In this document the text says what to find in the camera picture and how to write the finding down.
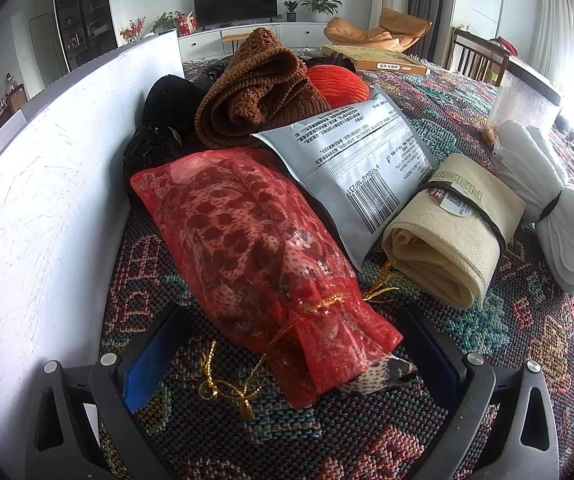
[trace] red gift bag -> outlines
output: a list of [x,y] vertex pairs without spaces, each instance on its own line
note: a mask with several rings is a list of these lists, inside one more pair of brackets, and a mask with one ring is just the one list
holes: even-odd
[[402,340],[267,150],[194,153],[137,173],[189,290],[229,339],[265,354],[294,408],[346,383]]

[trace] white cabinet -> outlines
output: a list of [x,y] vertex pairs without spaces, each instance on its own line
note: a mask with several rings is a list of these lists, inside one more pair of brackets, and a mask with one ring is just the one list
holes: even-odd
[[320,47],[331,43],[323,34],[324,23],[281,23],[280,42],[287,48]]
[[221,58],[231,55],[231,43],[222,43],[225,36],[248,34],[258,27],[270,30],[287,48],[321,47],[331,42],[323,34],[324,23],[259,23],[243,27],[227,27],[206,32],[195,32],[190,36],[178,38],[178,47],[183,61],[194,59]]
[[183,61],[201,57],[223,57],[225,55],[225,47],[222,44],[222,36],[219,30],[178,38],[178,47]]

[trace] gold tassel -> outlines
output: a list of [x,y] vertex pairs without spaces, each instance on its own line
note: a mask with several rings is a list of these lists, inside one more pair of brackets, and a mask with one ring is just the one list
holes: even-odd
[[[382,266],[381,272],[379,272],[376,281],[369,287],[369,290],[363,294],[363,300],[369,301],[371,303],[386,303],[385,301],[375,301],[373,298],[377,298],[379,295],[384,294],[390,290],[398,290],[397,286],[387,286],[387,282],[391,279],[393,274],[391,271],[392,265],[393,262],[388,260]],[[327,310],[330,306],[342,300],[342,295],[334,294],[333,296],[326,298],[326,300],[321,301],[315,306],[305,309],[303,312],[301,312],[301,317],[311,316],[312,314],[316,314],[321,310]],[[292,327],[293,323],[283,325],[270,341],[269,350],[271,350],[273,345],[282,339],[283,336],[288,333]],[[256,366],[254,366],[254,368],[251,370],[247,381],[245,381],[245,384],[243,384],[242,387],[235,386],[229,381],[213,378],[211,363],[215,353],[216,341],[214,340],[211,342],[209,353],[203,353],[201,356],[201,369],[203,371],[203,375],[205,376],[205,381],[203,381],[198,386],[198,395],[201,397],[201,399],[204,400],[214,400],[219,397],[234,400],[238,404],[238,411],[240,412],[243,421],[249,422],[254,420],[254,410],[252,409],[250,400],[260,393],[262,386],[258,386],[255,390],[252,390],[251,385],[260,369],[267,362],[269,352],[266,352],[262,355]],[[231,393],[227,394],[224,390],[229,390]]]
[[389,292],[390,290],[400,290],[400,287],[397,286],[387,286],[387,282],[393,277],[393,271],[391,270],[393,266],[394,262],[391,260],[385,262],[381,267],[381,272],[378,273],[376,281],[373,282],[373,285],[363,294],[363,300],[369,301],[369,303],[387,303],[386,301],[375,301],[373,298],[377,298],[379,295]]

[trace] bed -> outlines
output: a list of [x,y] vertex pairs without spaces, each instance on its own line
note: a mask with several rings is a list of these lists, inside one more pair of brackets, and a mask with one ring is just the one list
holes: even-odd
[[[196,76],[204,65],[200,60],[184,63],[186,77]],[[492,171],[492,151],[481,131],[495,87],[437,67],[427,76],[358,74],[384,88],[438,163],[451,153],[464,153]],[[574,185],[574,154],[556,131],[551,137]],[[371,285],[384,262],[376,244],[359,275],[361,288]],[[519,367],[526,359],[541,363],[556,417],[561,477],[569,476],[574,469],[574,294],[565,294],[556,285],[534,226],[520,225],[507,245],[482,312],[456,311],[403,275],[397,274],[395,280],[400,290],[388,292],[387,302],[375,306],[387,319],[394,321],[398,308],[416,303],[464,352],[479,352],[494,365]],[[314,406],[295,411],[266,374],[254,403],[256,418],[249,423],[241,420],[233,403],[202,400],[196,394],[199,359],[212,340],[220,349],[217,376],[243,380],[257,355],[226,340],[206,319],[151,218],[133,212],[114,267],[100,352],[120,351],[170,301],[187,308],[192,335],[138,416],[180,478],[398,479],[446,418],[419,378],[366,397],[343,399],[327,393]],[[402,349],[397,354],[404,357]],[[495,415],[492,406],[455,478],[471,472]],[[102,424],[100,430],[113,473],[128,478]]]

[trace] black plastic bracket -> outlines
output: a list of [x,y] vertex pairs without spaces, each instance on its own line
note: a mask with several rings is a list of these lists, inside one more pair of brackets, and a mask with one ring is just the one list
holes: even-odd
[[468,479],[556,480],[558,436],[540,365],[494,367],[463,355],[420,311],[402,308],[397,328],[435,402],[449,418],[405,478],[448,480],[467,454],[490,404],[499,404],[490,435]]
[[[449,412],[407,479],[449,480],[480,429],[490,404],[499,404],[491,432],[469,478],[500,480],[558,478],[558,440],[540,365],[490,365],[479,354],[463,355],[420,311],[406,306],[398,330],[436,404]],[[168,305],[152,325],[135,335],[119,355],[105,354],[90,366],[45,365],[30,412],[26,477],[32,480],[113,480],[83,403],[96,404],[99,418],[134,480],[177,476],[134,415],[147,405],[177,347],[189,335],[187,314]]]
[[169,304],[122,354],[89,366],[45,364],[30,411],[26,478],[114,480],[91,430],[84,403],[98,416],[134,480],[176,480],[134,411],[147,404],[178,346],[189,335],[185,310]]

